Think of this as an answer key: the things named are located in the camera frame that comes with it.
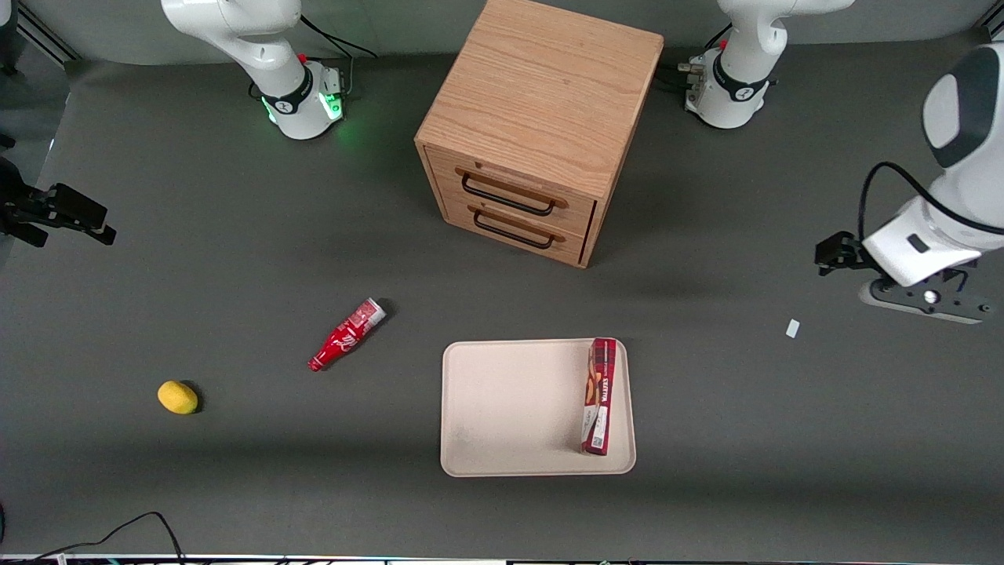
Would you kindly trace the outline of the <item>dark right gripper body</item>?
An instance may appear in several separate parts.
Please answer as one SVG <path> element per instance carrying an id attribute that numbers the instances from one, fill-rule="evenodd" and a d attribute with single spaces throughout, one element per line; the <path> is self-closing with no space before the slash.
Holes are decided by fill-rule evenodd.
<path id="1" fill-rule="evenodd" d="M 49 193 L 26 184 L 18 168 L 1 158 L 1 232 L 6 236 L 48 236 L 37 221 L 49 219 Z"/>

